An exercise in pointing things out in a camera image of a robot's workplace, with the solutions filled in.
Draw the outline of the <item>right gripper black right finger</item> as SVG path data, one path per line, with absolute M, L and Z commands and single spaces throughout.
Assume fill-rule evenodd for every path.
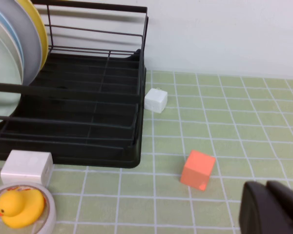
M 268 181 L 266 187 L 293 222 L 293 190 L 278 181 Z

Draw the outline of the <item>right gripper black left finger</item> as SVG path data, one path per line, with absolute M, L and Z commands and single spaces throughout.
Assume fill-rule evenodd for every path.
M 244 184 L 239 226 L 242 234 L 293 234 L 293 222 L 266 184 L 254 181 Z

